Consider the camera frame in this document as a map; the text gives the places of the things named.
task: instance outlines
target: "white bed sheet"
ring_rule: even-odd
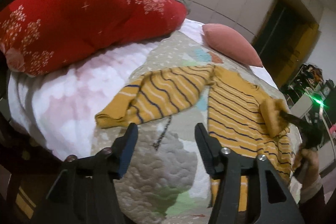
[[[203,43],[202,25],[186,19],[180,31]],[[35,78],[12,72],[8,85],[12,125],[29,133],[61,160],[71,154],[90,156],[95,114],[125,86],[160,40],[111,46],[86,60]],[[277,88],[265,68],[250,68]]]

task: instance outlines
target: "metal screw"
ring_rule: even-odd
[[[74,161],[74,160],[78,160],[76,155],[67,156],[67,158],[65,159],[65,161]]]
[[[266,156],[263,154],[258,155],[257,158],[258,160],[261,160],[261,161],[265,161],[267,159]]]
[[[227,147],[223,147],[223,148],[221,149],[221,152],[222,152],[223,154],[227,155],[227,154],[230,154],[230,153],[231,153],[231,149],[230,149],[230,148],[227,148]]]
[[[111,154],[112,153],[112,148],[111,147],[105,147],[101,150],[105,155]]]

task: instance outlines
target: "person's arm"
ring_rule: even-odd
[[[306,224],[318,223],[318,214],[326,205],[319,175],[319,156],[315,151],[302,149],[295,158],[294,167],[300,166],[302,158],[309,162],[309,167],[302,182],[299,209]]]

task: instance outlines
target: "patterned quilt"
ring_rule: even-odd
[[[243,65],[178,31],[151,51],[129,82],[147,71],[209,63],[236,71],[245,80],[261,86],[271,97],[284,99],[280,91]],[[138,126],[139,139],[130,167],[122,180],[115,181],[120,208],[134,222],[207,223],[211,213],[207,209],[211,199],[210,179],[194,140],[194,127],[198,122],[207,126],[208,93],[207,87],[198,103],[185,111]],[[91,154],[110,146],[124,132],[125,128],[121,127],[96,128]],[[288,136],[292,150],[297,151],[301,143],[298,129],[290,126]],[[292,179],[290,187],[298,201],[300,184]]]

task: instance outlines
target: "yellow striped sweater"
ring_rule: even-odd
[[[101,128],[127,127],[131,122],[142,124],[160,119],[196,104],[206,85],[211,86],[209,134],[222,146],[241,155],[267,155],[281,177],[289,182],[291,148],[286,135],[289,130],[286,128],[277,138],[270,138],[260,112],[260,104],[271,97],[238,73],[220,66],[209,64],[147,72],[122,88],[95,119]],[[215,198],[218,182],[212,181],[211,188]],[[242,177],[240,211],[246,208],[246,196],[247,180]]]

